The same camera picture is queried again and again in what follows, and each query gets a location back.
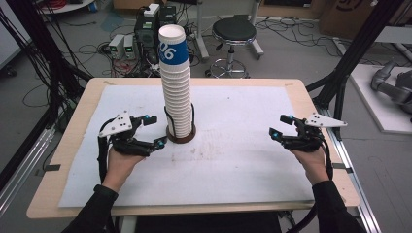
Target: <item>wooden table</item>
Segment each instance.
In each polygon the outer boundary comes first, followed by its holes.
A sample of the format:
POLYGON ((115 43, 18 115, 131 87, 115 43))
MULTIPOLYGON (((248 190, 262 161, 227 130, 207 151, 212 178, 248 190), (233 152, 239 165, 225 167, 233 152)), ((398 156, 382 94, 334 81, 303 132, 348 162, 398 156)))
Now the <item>wooden table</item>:
MULTIPOLYGON (((61 164, 59 171, 47 172, 27 210, 30 218, 53 218, 76 216, 81 208, 59 208, 58 202, 63 193, 68 173, 77 150, 82 142, 83 135, 89 121, 99 102, 101 93, 107 85, 161 85, 161 79, 118 79, 95 78, 92 79, 83 94, 80 103, 58 145, 51 160, 51 164, 61 164)), ((300 80, 277 79, 191 79, 191 85, 209 86, 279 86, 284 87, 290 97, 295 116, 308 117, 316 112, 305 86, 300 80)), ((330 146, 331 160, 341 163, 334 146, 326 131, 326 140, 330 146)), ((348 207, 355 207, 360 199, 354 186, 344 169, 334 170, 334 181, 348 207)), ((297 210, 309 209, 313 203, 287 202, 287 203, 248 203, 248 204, 220 204, 199 206, 152 206, 152 207, 114 207, 114 216, 139 216, 160 214, 184 213, 218 213, 239 211, 264 211, 264 210, 297 210)))

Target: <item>stack of paper cups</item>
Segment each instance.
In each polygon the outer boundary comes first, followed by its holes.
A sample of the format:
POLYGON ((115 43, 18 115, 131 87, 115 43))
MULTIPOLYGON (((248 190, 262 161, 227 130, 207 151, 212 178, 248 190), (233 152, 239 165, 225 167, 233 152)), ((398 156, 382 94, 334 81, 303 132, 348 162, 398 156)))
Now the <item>stack of paper cups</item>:
POLYGON ((186 143, 195 134, 190 100, 190 63, 186 34, 176 24, 158 30, 160 74, 163 86, 167 135, 172 142, 186 143))

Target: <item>human hand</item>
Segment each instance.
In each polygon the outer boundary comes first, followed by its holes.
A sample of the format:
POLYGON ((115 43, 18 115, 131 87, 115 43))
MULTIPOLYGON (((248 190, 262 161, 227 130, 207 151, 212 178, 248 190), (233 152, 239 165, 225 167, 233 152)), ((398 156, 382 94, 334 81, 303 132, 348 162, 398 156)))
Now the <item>human hand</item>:
POLYGON ((133 171, 134 166, 143 159, 145 159, 144 156, 121 154, 111 147, 109 149, 107 174, 102 185, 119 192, 133 171))
POLYGON ((325 168, 325 154, 322 149, 313 152, 300 150, 291 150, 291 152, 302 164, 306 171, 306 177, 312 185, 329 180, 325 168))

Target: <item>cardboard box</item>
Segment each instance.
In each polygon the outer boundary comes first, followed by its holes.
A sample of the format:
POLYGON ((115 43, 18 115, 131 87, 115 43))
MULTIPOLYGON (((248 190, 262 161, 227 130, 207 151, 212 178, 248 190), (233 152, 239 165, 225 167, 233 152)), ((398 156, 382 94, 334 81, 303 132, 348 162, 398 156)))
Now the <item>cardboard box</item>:
POLYGON ((113 5, 115 9, 137 10, 141 7, 148 7, 151 3, 162 5, 160 2, 166 3, 166 0, 113 0, 113 5))
POLYGON ((312 0, 310 7, 266 5, 261 1, 257 15, 260 17, 296 17, 318 19, 324 11, 325 0, 312 0))
POLYGON ((329 36, 354 39, 372 10, 370 1, 327 1, 319 20, 319 31, 329 36))

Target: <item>black stool seat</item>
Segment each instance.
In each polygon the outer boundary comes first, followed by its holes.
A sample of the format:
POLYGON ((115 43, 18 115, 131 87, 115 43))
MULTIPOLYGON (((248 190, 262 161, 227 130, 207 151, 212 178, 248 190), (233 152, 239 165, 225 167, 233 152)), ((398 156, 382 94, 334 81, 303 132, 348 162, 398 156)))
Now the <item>black stool seat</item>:
POLYGON ((246 45, 257 35, 255 27, 245 19, 230 17, 213 24, 215 38, 230 45, 246 45))

